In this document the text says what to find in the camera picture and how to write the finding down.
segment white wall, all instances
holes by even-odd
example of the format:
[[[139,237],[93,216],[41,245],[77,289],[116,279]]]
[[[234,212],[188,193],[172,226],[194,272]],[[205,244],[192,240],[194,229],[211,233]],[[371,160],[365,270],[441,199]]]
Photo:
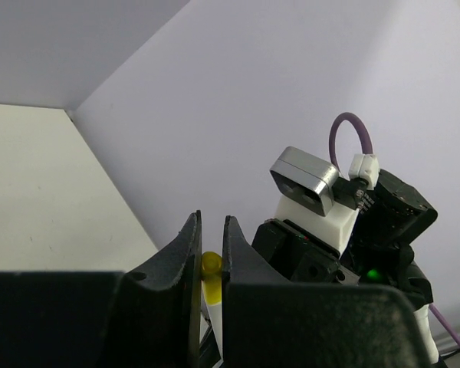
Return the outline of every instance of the white wall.
[[[0,105],[0,270],[124,270],[150,237],[63,110]]]
[[[74,113],[158,246],[195,209],[205,249],[227,214],[251,241],[278,200],[283,148],[327,157],[358,113],[382,166],[439,210],[415,244],[439,307],[460,322],[460,11],[449,0],[193,0]],[[340,131],[340,163],[359,149]]]
[[[0,103],[78,107],[188,0],[0,0]]]

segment purple cable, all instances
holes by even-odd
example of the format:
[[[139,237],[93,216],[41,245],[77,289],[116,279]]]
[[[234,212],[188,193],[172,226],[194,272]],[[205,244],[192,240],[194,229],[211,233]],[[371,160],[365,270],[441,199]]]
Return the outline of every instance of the purple cable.
[[[363,124],[363,121],[353,113],[342,113],[339,115],[335,121],[332,123],[332,127],[330,128],[330,133],[329,133],[329,156],[330,156],[330,161],[332,162],[333,165],[335,165],[339,169],[339,165],[337,163],[337,157],[336,157],[336,135],[337,135],[337,130],[339,129],[339,125],[343,121],[349,121],[356,132],[358,133],[358,137],[360,138],[361,142],[361,150],[363,151],[363,154],[365,155],[371,155],[373,154],[373,144],[371,143],[370,135],[368,134],[368,130],[365,127],[365,124]]]
[[[445,328],[445,330],[448,331],[448,333],[452,336],[453,340],[457,343],[457,345],[460,347],[460,336],[456,333],[455,330],[453,330],[453,327],[450,326],[448,321],[443,317],[441,312],[438,310],[438,308],[435,307],[434,304],[429,305],[429,309],[431,313],[436,317],[437,320],[439,320],[439,323],[442,324],[442,326]]]

